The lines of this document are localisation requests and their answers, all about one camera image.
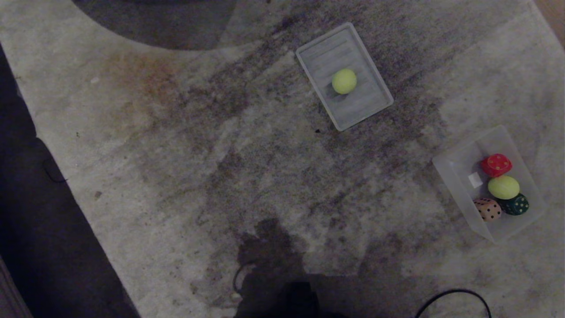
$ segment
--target plastic bin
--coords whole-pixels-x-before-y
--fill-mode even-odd
[[[343,131],[392,105],[394,99],[351,23],[301,46],[296,56],[336,129]],[[357,86],[345,95],[333,90],[332,77],[349,68]]]
[[[520,216],[503,213],[499,220],[485,222],[475,208],[473,199],[494,198],[487,189],[490,177],[482,171],[480,161],[495,153],[504,154],[512,162],[513,168],[506,175],[520,183],[520,193],[528,198],[530,207]],[[432,161],[471,229],[494,243],[518,233],[547,209],[540,190],[504,126],[474,135],[434,157]]]

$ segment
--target dark stain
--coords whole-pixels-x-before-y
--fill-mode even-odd
[[[330,229],[343,230],[346,226],[347,226],[347,223],[342,218],[332,217],[329,220],[329,228]]]
[[[540,299],[540,300],[545,298],[546,296],[546,295],[542,295],[540,290],[534,288],[528,289],[526,295],[527,295],[526,297],[527,299]]]
[[[279,23],[277,26],[275,26],[275,29],[273,30],[272,34],[277,34],[279,32],[282,32],[288,28],[290,28],[292,25],[294,25],[295,23],[299,22],[300,20],[304,19],[304,17],[306,16],[305,12],[301,12],[299,14],[293,15],[293,16],[287,16],[285,17],[281,23]]]
[[[244,162],[241,155],[236,153],[234,149],[230,149],[224,159],[218,163],[216,172],[211,178],[211,183],[219,184],[233,180],[243,166]]]
[[[193,295],[196,295],[196,293],[198,292],[198,287],[195,284],[191,283],[190,290],[192,291]]]
[[[234,76],[234,78],[242,76],[242,71],[239,68],[234,68],[225,73],[224,76]],[[190,88],[183,95],[186,96],[184,99],[187,100],[183,107],[186,107],[188,103],[194,104],[197,101],[207,105],[207,108],[201,109],[201,113],[197,115],[207,119],[216,119],[217,121],[212,122],[216,126],[229,118],[241,115],[249,106],[246,82],[236,83],[227,81],[222,76],[214,76],[210,81],[210,86],[214,89]]]
[[[115,53],[105,60],[104,71],[120,87],[135,90],[163,107],[178,107],[181,91],[177,82],[178,69],[172,62],[173,54],[140,54],[125,56]],[[133,102],[126,103],[135,107]]]
[[[203,226],[210,221],[210,215],[207,212],[201,212],[196,218],[196,225]]]
[[[345,192],[339,192],[336,196],[334,196],[330,201],[329,204],[332,206],[339,206],[341,204],[341,202],[344,200],[345,196],[347,195],[347,193]]]
[[[479,268],[477,270],[476,274],[475,274],[474,283],[479,288],[486,288],[487,286],[490,285],[490,282],[492,282],[492,280],[493,280],[493,277],[488,271],[485,271],[482,268]]]

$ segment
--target tennis ball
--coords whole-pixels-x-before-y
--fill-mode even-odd
[[[357,86],[355,72],[344,68],[333,75],[332,87],[338,94],[349,94]]]
[[[518,181],[507,175],[492,178],[489,181],[488,188],[490,194],[502,200],[510,200],[520,193]]]

